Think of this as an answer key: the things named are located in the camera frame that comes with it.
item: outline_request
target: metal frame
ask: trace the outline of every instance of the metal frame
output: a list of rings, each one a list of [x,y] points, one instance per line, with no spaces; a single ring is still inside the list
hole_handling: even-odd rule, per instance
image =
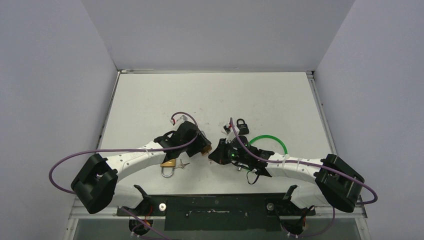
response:
[[[280,73],[282,72],[281,69],[275,70],[275,69],[239,69],[237,67],[232,68],[222,68],[218,70],[155,70],[155,69],[121,69],[118,70],[115,84],[113,87],[113,91],[110,97],[109,101],[109,107],[107,109],[107,113],[101,128],[100,132],[100,138],[97,143],[97,149],[101,147],[102,140],[103,140],[103,134],[109,119],[109,114],[112,108],[112,104],[114,101],[115,93],[117,90],[119,78],[121,74],[175,74],[175,73],[265,73],[265,72],[273,72],[273,73]],[[315,79],[312,71],[306,71],[306,76],[309,81],[309,85],[311,88],[311,92],[313,94],[313,97],[315,99],[316,107],[318,110],[318,113],[321,118],[322,126],[324,127],[324,131],[327,137],[328,144],[330,146],[330,151],[333,154],[337,154],[336,147],[331,135],[331,131],[326,119],[326,116],[324,114],[323,105],[320,101],[318,91],[315,85]],[[106,207],[104,210],[96,213],[96,214],[89,214],[81,201],[76,197],[74,200],[74,203],[72,205],[71,212],[69,214],[69,221],[67,225],[67,229],[65,232],[64,239],[65,240],[72,240],[74,238],[75,230],[77,228],[78,219],[130,219],[128,216],[117,216],[116,215],[117,208],[116,207]],[[309,216],[308,218],[314,218],[314,219],[330,219],[333,215],[333,208],[331,206],[315,206],[315,216]],[[367,226],[367,214],[365,211],[365,208],[363,205],[356,206],[355,210],[352,213],[346,213],[339,210],[336,210],[335,212],[336,218],[353,218],[355,219],[357,229],[359,231],[360,238],[362,240],[370,240],[371,235],[369,233],[369,229]],[[282,216],[281,219],[293,219],[297,218],[296,216],[290,217],[290,216]],[[159,219],[165,219],[165,216],[149,216],[146,219],[148,220],[159,220]]]

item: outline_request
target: padlock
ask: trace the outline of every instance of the padlock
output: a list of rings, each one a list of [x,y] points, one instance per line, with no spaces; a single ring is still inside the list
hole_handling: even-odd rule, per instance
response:
[[[249,128],[248,128],[248,125],[246,124],[245,120],[239,118],[239,119],[237,119],[236,123],[237,123],[237,128],[240,130],[240,132],[238,133],[239,135],[249,134]]]

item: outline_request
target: green tube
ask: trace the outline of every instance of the green tube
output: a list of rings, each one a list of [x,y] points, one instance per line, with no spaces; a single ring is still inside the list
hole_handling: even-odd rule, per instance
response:
[[[258,141],[259,139],[273,139],[273,140],[277,141],[281,145],[282,149],[284,149],[284,154],[287,154],[286,145],[284,145],[284,142],[281,141],[280,139],[278,139],[275,136],[271,136],[271,135],[260,135],[260,136],[257,136],[255,138],[253,138],[252,140],[250,140],[249,143],[252,144],[252,143]]]

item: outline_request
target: gray wall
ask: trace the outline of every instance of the gray wall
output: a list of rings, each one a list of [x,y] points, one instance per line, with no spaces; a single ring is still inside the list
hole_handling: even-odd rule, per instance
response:
[[[79,0],[0,1],[0,239],[63,238],[74,196],[48,172],[96,146],[116,74]]]
[[[317,68],[354,0],[82,0],[119,69]]]
[[[423,26],[422,0],[356,0],[315,73],[338,153],[379,195],[377,240],[424,239]]]

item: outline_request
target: white table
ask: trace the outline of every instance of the white table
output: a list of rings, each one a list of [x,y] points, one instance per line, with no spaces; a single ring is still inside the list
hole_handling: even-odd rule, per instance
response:
[[[223,125],[242,118],[250,134],[273,135],[287,146],[289,155],[325,158],[331,152],[315,99],[304,72],[273,73],[156,73],[122,74],[114,94],[101,149],[138,148],[168,132],[170,116],[183,111],[192,114],[199,128],[216,148]],[[270,139],[256,147],[284,153]],[[102,153],[103,157],[114,153]],[[289,186],[308,185],[300,180],[261,176],[249,185],[246,171],[219,165],[207,156],[188,158],[185,169],[164,178],[159,165],[150,166],[123,179],[140,185],[148,194],[230,194],[285,192]]]

